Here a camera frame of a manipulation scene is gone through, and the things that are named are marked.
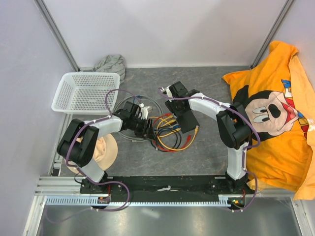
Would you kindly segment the black network switch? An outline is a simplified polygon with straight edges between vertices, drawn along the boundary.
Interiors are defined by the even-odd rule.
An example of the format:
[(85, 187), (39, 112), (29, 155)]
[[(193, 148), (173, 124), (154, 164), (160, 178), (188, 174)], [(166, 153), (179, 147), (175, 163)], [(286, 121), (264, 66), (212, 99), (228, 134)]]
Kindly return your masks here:
[(200, 125), (191, 110), (177, 114), (176, 120), (183, 134), (193, 131)]

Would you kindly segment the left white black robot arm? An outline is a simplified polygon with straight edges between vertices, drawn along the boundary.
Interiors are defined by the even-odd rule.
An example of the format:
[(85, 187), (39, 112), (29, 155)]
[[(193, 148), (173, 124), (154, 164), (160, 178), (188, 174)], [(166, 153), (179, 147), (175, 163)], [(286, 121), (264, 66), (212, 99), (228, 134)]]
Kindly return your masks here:
[(73, 119), (61, 138), (57, 153), (68, 163), (71, 161), (78, 172), (87, 178), (96, 193), (108, 188), (107, 173), (94, 160), (97, 140), (111, 133), (131, 130), (137, 138), (156, 139), (153, 120), (149, 118), (150, 106), (126, 102), (122, 109), (111, 115), (92, 121)]

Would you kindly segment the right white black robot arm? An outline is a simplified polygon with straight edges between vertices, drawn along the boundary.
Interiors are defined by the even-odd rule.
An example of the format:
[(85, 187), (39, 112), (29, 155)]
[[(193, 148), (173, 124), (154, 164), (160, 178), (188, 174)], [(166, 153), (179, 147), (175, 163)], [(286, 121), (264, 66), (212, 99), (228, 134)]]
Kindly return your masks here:
[(252, 139), (252, 127), (244, 107), (240, 103), (221, 103), (195, 89), (189, 91), (181, 82), (162, 88), (161, 93), (167, 98), (165, 105), (183, 133), (199, 125), (194, 111), (217, 122), (221, 141), (228, 151), (225, 187), (230, 193), (238, 193), (248, 181), (246, 157)]

